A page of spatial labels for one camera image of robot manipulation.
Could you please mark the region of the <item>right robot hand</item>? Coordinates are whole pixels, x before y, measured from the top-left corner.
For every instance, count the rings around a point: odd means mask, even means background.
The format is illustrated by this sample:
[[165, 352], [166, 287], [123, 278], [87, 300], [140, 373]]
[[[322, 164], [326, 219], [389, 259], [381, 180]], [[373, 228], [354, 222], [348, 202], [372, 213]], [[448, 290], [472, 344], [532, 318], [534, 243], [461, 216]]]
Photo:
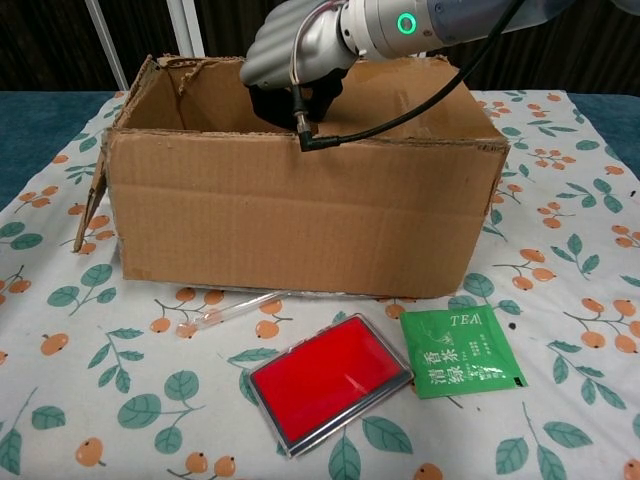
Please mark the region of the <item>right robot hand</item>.
[[266, 17], [240, 69], [254, 114], [285, 130], [296, 129], [291, 64], [303, 90], [307, 118], [324, 120], [357, 55], [343, 38], [343, 1], [285, 1]]

